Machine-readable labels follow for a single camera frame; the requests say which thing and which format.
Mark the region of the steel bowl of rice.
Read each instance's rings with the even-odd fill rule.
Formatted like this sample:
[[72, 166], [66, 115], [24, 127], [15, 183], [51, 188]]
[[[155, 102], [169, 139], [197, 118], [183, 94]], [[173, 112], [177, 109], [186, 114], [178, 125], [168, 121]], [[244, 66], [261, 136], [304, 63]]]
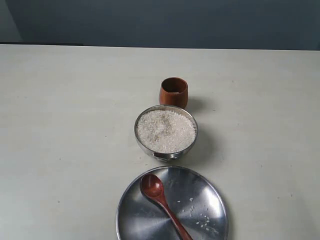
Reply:
[[134, 123], [138, 146], [150, 157], [164, 162], [189, 152], [199, 133], [196, 119], [173, 105], [155, 105], [144, 110]]

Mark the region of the round steel plate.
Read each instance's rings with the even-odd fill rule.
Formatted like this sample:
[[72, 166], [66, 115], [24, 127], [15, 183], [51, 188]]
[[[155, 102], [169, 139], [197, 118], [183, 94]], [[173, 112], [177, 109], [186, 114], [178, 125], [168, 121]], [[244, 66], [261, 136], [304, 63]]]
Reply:
[[[160, 166], [147, 171], [163, 183], [169, 208], [194, 240], [226, 240], [229, 221], [216, 188], [199, 173], [182, 166]], [[179, 240], [170, 217], [140, 189], [142, 176], [124, 191], [116, 213], [119, 240]]]

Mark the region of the brown wooden cup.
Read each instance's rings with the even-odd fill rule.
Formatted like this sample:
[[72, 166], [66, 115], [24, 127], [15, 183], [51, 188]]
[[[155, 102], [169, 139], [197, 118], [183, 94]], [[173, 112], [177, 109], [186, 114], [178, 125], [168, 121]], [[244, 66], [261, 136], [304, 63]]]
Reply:
[[169, 77], [162, 81], [159, 91], [159, 104], [185, 109], [189, 99], [189, 88], [185, 80]]

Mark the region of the dark red wooden spoon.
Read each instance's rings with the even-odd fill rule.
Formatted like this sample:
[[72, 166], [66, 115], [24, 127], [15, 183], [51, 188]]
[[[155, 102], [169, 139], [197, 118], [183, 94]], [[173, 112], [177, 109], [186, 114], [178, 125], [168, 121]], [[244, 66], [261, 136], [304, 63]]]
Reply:
[[163, 183], [156, 175], [151, 173], [143, 175], [140, 180], [139, 187], [141, 193], [146, 198], [158, 204], [166, 212], [182, 240], [193, 239], [170, 209], [165, 197], [165, 188]]

